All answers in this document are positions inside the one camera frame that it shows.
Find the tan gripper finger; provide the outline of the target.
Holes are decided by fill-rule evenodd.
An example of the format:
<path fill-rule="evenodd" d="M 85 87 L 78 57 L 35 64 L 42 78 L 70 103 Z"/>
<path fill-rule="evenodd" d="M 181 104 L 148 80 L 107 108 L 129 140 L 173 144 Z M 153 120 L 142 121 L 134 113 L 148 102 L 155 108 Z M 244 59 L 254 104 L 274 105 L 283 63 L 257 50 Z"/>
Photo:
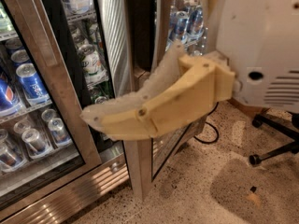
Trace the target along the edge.
<path fill-rule="evenodd" d="M 89 105 L 81 118 L 112 140 L 155 138 L 207 114 L 232 97 L 235 73 L 217 51 L 190 56 L 175 42 L 138 91 Z"/>

